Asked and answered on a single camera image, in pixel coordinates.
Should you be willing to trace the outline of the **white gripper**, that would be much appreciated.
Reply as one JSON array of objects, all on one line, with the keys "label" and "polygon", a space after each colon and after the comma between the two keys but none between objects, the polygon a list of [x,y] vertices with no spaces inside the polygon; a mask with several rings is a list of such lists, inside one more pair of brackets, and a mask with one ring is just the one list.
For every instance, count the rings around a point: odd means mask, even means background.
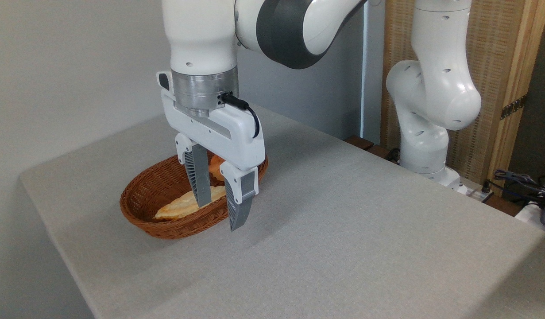
[{"label": "white gripper", "polygon": [[226,161],[220,170],[231,231],[246,222],[259,193],[258,168],[265,158],[263,133],[256,132],[249,112],[226,104],[224,93],[238,94],[235,70],[210,75],[176,71],[157,73],[166,119],[175,137],[179,163],[185,166],[199,207],[212,201],[207,149]]}]

